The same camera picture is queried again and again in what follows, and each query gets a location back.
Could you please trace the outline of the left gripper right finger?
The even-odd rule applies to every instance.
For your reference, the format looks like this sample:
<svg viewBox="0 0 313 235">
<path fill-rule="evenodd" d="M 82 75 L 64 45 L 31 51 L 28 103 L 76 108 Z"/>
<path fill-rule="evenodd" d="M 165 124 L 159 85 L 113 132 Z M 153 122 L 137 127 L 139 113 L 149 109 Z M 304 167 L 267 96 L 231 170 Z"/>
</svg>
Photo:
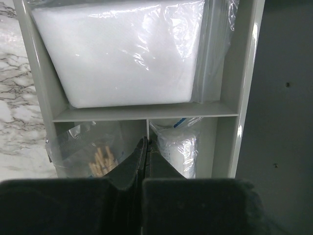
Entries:
<svg viewBox="0 0 313 235">
<path fill-rule="evenodd" d="M 142 183 L 145 235 L 269 235 L 262 201 L 250 182 L 186 179 L 149 141 Z"/>
</svg>

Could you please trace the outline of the grey metal medicine case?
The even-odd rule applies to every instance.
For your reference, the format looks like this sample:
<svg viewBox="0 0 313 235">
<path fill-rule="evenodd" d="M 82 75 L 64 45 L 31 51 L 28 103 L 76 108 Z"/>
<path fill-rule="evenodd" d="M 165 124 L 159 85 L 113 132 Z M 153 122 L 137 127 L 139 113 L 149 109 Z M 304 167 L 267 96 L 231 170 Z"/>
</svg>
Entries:
<svg viewBox="0 0 313 235">
<path fill-rule="evenodd" d="M 265 2 L 236 177 L 274 235 L 313 232 L 313 3 Z"/>
</svg>

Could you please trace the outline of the cotton swabs bag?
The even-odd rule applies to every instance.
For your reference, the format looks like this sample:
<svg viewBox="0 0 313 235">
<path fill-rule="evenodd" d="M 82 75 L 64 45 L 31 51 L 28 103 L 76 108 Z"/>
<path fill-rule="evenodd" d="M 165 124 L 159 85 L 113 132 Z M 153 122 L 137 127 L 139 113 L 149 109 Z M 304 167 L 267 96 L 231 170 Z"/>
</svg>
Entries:
<svg viewBox="0 0 313 235">
<path fill-rule="evenodd" d="M 127 157 L 118 121 L 81 123 L 48 141 L 46 150 L 60 178 L 103 177 Z"/>
</svg>

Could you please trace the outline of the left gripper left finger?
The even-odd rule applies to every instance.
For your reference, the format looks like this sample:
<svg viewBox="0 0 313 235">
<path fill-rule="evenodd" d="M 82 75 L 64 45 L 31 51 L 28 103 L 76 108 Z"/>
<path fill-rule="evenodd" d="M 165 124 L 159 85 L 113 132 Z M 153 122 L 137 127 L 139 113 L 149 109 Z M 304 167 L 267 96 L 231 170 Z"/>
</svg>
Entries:
<svg viewBox="0 0 313 235">
<path fill-rule="evenodd" d="M 148 141 L 100 178 L 19 179 L 0 185 L 3 235 L 138 235 Z"/>
</svg>

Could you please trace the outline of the grey plastic divided tray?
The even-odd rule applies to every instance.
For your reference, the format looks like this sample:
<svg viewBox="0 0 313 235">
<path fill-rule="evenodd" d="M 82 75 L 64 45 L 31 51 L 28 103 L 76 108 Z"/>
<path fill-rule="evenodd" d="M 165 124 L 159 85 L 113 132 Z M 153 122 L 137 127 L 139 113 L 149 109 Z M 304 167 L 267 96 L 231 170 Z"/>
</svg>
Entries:
<svg viewBox="0 0 313 235">
<path fill-rule="evenodd" d="M 141 138 L 187 178 L 233 178 L 263 0 L 16 0 L 59 177 Z"/>
</svg>

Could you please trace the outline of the white gauze pad bag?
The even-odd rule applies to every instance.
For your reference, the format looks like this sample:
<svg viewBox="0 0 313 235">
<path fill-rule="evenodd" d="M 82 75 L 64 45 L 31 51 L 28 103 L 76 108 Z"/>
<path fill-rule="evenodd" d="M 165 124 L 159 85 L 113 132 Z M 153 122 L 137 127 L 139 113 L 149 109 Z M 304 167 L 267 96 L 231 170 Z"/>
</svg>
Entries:
<svg viewBox="0 0 313 235">
<path fill-rule="evenodd" d="M 237 0 L 30 0 L 75 108 L 216 101 Z"/>
</svg>

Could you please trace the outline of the gauze bandage roll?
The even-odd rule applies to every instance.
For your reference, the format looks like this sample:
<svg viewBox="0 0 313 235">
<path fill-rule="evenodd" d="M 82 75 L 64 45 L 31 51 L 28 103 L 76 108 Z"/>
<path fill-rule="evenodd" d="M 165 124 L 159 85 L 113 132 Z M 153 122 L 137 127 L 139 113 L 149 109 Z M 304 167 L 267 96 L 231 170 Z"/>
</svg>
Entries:
<svg viewBox="0 0 313 235">
<path fill-rule="evenodd" d="M 152 119 L 151 130 L 166 161 L 184 178 L 196 177 L 196 161 L 201 133 L 201 117 Z"/>
</svg>

